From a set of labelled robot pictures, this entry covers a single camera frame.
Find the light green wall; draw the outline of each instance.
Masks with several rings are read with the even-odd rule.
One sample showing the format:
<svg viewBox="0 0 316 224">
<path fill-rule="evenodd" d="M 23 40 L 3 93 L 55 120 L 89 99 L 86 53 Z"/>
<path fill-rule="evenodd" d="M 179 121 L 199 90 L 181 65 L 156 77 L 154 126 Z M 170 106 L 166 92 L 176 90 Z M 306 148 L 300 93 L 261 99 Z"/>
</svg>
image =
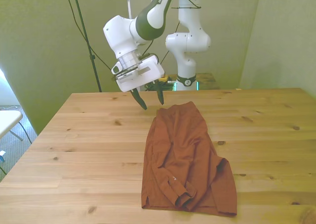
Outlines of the light green wall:
<svg viewBox="0 0 316 224">
<path fill-rule="evenodd" d="M 103 27 L 117 14 L 128 16 L 126 0 L 79 2 L 91 45 L 114 65 Z M 71 93 L 98 91 L 87 46 L 67 0 L 0 0 L 0 9 L 0 68 L 39 133 Z M 118 90 L 96 64 L 103 90 Z"/>
<path fill-rule="evenodd" d="M 301 87 L 316 96 L 316 0 L 260 0 L 241 88 Z"/>
<path fill-rule="evenodd" d="M 131 0 L 135 17 L 151 0 Z M 253 20 L 258 0 L 201 0 L 201 22 L 212 38 L 208 52 L 193 55 L 197 61 L 198 73 L 213 73 L 220 87 L 238 87 L 246 57 Z M 173 0 L 172 7 L 178 6 Z M 178 10 L 170 9 L 167 15 L 165 34 L 155 40 L 151 52 L 160 58 L 166 53 L 165 39 L 174 33 L 178 23 Z M 177 73 L 177 64 L 172 54 L 163 63 L 168 74 Z"/>
</svg>

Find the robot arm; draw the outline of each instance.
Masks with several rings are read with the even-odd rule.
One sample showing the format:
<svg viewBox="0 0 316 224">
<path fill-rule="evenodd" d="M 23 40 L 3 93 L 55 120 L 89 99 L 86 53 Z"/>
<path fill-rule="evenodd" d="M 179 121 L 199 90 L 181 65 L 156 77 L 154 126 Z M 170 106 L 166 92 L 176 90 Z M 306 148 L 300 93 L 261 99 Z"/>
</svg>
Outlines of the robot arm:
<svg viewBox="0 0 316 224">
<path fill-rule="evenodd" d="M 112 68 L 121 91 L 130 91 L 135 100 L 147 109 L 140 98 L 137 87 L 153 82 L 157 86 L 158 98 L 163 104 L 162 90 L 158 79 L 164 70 L 156 56 L 142 56 L 138 45 L 160 37 L 165 29 L 166 14 L 171 0 L 152 0 L 135 18 L 116 16 L 104 27 L 105 37 L 118 62 Z"/>
<path fill-rule="evenodd" d="M 152 0 L 135 18 L 126 19 L 116 16 L 104 27 L 106 39 L 114 51 L 118 62 L 112 68 L 121 91 L 130 91 L 135 100 L 147 109 L 139 96 L 137 87 L 153 82 L 158 98 L 163 104 L 163 94 L 159 78 L 164 70 L 156 56 L 141 55 L 138 45 L 148 43 L 160 37 L 165 29 L 166 14 L 172 0 Z M 210 47 L 210 37 L 202 29 L 199 8 L 190 0 L 179 1 L 179 20 L 189 29 L 189 33 L 169 35 L 166 47 L 172 52 L 178 63 L 177 85 L 180 90 L 196 89 L 196 63 L 186 56 L 186 52 L 206 51 Z"/>
</svg>

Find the white chair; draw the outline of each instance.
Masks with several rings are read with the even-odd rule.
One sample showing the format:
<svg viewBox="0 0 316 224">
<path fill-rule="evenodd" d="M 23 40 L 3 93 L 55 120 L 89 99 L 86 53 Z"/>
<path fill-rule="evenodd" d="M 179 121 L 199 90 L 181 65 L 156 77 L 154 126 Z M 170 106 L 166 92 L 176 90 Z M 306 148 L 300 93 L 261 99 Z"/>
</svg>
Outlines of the white chair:
<svg viewBox="0 0 316 224">
<path fill-rule="evenodd" d="M 20 120 L 23 118 L 23 115 L 19 111 L 0 111 L 0 139 L 6 135 L 8 132 L 13 134 L 15 137 L 17 137 L 19 140 L 23 140 L 20 136 L 15 134 L 11 131 L 11 129 L 20 122 Z M 2 155 L 0 156 L 0 160 L 4 161 L 3 154 L 5 154 L 4 151 L 1 151 Z"/>
</svg>

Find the rust-colored shirt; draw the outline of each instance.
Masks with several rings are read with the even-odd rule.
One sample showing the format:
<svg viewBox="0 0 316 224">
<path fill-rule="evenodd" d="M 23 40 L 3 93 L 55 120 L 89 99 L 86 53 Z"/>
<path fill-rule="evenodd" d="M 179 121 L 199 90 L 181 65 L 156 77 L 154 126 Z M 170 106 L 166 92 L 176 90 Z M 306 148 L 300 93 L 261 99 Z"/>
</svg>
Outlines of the rust-colored shirt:
<svg viewBox="0 0 316 224">
<path fill-rule="evenodd" d="M 217 156 L 193 102 L 157 111 L 146 142 L 142 207 L 237 214 L 230 164 Z"/>
</svg>

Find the wooden table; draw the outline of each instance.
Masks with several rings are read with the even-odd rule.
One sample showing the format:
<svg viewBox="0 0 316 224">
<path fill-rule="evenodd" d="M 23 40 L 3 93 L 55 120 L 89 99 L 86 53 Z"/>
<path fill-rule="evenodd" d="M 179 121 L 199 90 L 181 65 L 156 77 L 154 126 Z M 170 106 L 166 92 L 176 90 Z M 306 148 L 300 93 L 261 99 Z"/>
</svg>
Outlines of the wooden table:
<svg viewBox="0 0 316 224">
<path fill-rule="evenodd" d="M 232 166 L 238 216 L 141 209 L 147 132 L 159 106 L 142 92 L 73 94 L 0 183 L 1 224 L 311 224 L 316 101 L 300 89 L 165 92 L 192 100 Z"/>
</svg>

